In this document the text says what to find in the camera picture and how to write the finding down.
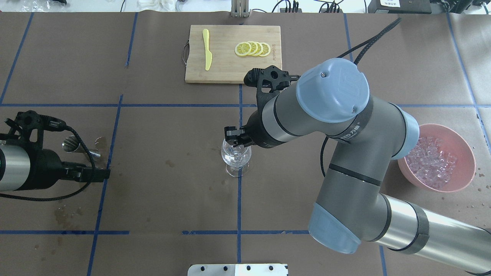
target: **bamboo cutting board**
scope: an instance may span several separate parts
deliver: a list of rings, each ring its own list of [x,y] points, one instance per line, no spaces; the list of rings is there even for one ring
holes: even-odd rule
[[[203,29],[210,31],[213,61],[209,71],[205,70]],[[235,46],[244,41],[266,42],[271,53],[265,57],[235,55]],[[270,65],[282,68],[280,26],[191,25],[187,83],[244,83],[250,69]]]

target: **lemon slice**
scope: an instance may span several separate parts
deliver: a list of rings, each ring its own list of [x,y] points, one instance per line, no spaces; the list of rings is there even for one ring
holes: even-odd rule
[[[255,41],[247,41],[247,43],[249,43],[250,46],[251,46],[251,50],[250,50],[250,53],[248,55],[253,55],[253,54],[257,53],[257,49],[258,49],[257,42],[255,42]]]
[[[248,42],[241,42],[235,46],[235,54],[238,56],[246,56],[251,53],[252,46]]]
[[[256,44],[257,44],[257,51],[255,53],[249,54],[249,55],[258,56],[263,52],[263,45],[261,44],[261,42],[256,42]]]
[[[263,50],[259,56],[267,56],[271,53],[271,47],[268,43],[261,42],[261,47],[263,47]]]

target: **wine glass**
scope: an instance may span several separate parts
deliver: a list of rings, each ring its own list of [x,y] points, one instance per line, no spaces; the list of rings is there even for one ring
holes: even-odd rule
[[[250,147],[239,145],[236,147],[228,144],[225,139],[221,145],[221,157],[227,164],[225,169],[233,177],[242,176],[250,167],[249,160],[252,154]]]

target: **glass base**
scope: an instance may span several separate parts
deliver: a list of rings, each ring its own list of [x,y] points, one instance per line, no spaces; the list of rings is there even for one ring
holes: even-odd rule
[[[225,166],[225,170],[232,177],[243,176],[247,171],[249,171],[249,168],[250,168],[250,162],[248,162],[247,164],[245,164],[242,167],[232,167],[230,165]]]

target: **pink bowl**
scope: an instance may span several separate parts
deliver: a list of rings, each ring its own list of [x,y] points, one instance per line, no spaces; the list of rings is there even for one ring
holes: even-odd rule
[[[453,193],[463,190],[465,187],[469,186],[476,171],[476,160],[474,159],[474,154],[472,153],[469,144],[467,144],[462,136],[445,126],[437,124],[420,125],[419,137],[429,136],[442,139],[443,143],[440,149],[457,157],[455,169],[452,172],[450,181],[440,190],[425,185],[409,169],[409,165],[405,157],[397,161],[402,174],[415,186],[440,193]]]

